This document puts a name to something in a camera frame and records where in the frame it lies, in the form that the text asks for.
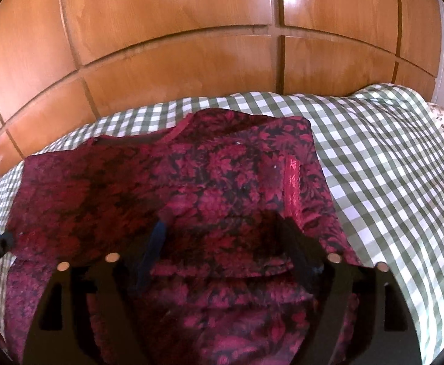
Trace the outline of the wooden panelled wardrobe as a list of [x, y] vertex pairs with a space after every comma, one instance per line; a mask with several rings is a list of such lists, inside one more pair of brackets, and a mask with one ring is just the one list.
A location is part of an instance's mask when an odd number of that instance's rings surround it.
[[0, 0], [0, 178], [101, 117], [187, 96], [430, 100], [438, 0]]

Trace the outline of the red floral patterned garment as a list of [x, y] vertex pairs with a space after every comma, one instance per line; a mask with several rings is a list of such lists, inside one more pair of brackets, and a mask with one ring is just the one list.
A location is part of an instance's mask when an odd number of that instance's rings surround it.
[[60, 262], [117, 252], [154, 363], [288, 364], [317, 303], [297, 281], [278, 217], [358, 263], [302, 117], [204, 109], [154, 134], [27, 158], [6, 225], [11, 356], [23, 359]]

